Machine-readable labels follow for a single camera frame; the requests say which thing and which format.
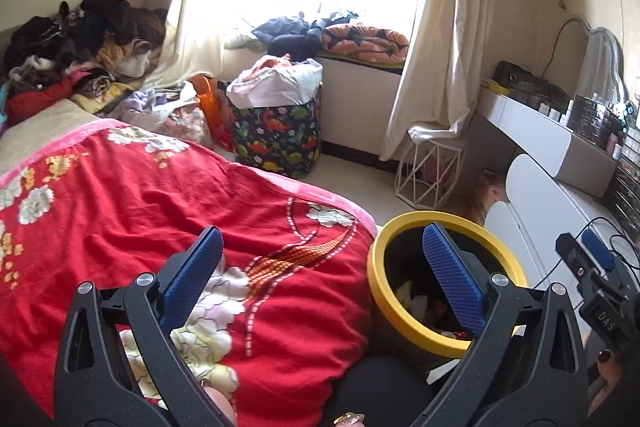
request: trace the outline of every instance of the gold ring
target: gold ring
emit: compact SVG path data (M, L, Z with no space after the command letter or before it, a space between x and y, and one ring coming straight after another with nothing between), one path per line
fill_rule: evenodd
M340 418L334 420L334 425L337 427L349 427L349 425L354 425L356 423L364 422L363 414L356 414L354 412L346 412Z

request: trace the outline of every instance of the mirror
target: mirror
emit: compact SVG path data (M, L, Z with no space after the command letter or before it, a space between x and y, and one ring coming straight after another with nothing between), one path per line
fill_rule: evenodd
M571 98L591 98L597 93L612 105L626 102L621 57L622 49L611 31L591 28L580 17L572 17L562 24L542 77Z

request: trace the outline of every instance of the blue gripper pad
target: blue gripper pad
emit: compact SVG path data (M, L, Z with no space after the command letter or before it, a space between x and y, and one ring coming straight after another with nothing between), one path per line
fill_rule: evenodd
M580 238L582 244L585 245L587 250L591 252L598 261L598 264L602 266L605 271L610 272L613 270L613 254L609 251L609 248L605 246L605 244L600 240L600 238L596 235L595 232L591 229L587 229L582 232L582 237Z
M424 228L422 252L460 325L478 337L486 324L484 294L461 259L465 253L458 249L440 223Z
M222 234L209 227L186 252L187 261L164 291L160 329L166 335L187 322L211 274L222 259Z

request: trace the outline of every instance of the red floral blanket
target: red floral blanket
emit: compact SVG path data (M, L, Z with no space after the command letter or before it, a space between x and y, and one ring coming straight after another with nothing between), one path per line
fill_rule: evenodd
M52 413L80 282L126 285L214 225L223 263L174 342L241 426L315 426L332 380L366 348L362 220L194 144L133 127L92 133L0 180L0 349L31 395ZM161 399L132 334L122 339L143 392Z

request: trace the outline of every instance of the beige bed sheet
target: beige bed sheet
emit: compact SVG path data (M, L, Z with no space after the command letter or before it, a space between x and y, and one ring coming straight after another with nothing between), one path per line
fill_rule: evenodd
M70 100L61 100L36 116L9 128L0 138L0 175L47 143L91 121L98 120Z

